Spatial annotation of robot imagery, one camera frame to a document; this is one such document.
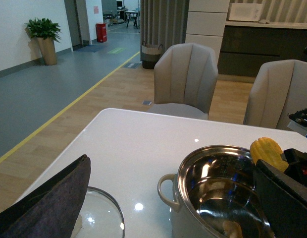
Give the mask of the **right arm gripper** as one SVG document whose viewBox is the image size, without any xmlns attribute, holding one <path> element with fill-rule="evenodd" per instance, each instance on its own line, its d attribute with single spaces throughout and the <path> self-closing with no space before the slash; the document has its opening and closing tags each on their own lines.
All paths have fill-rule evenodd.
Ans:
<svg viewBox="0 0 307 238">
<path fill-rule="evenodd" d="M 258 160 L 254 182 L 259 202 L 277 238 L 307 238 L 307 153 L 284 150 L 282 173 Z"/>
</svg>

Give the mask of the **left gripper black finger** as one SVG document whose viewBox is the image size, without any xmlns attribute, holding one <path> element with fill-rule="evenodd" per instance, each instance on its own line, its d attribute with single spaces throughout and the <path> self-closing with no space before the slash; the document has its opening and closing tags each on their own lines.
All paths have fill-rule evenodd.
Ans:
<svg viewBox="0 0 307 238">
<path fill-rule="evenodd" d="M 0 213 L 0 238 L 69 238 L 83 205 L 91 161 L 82 155 Z"/>
</svg>

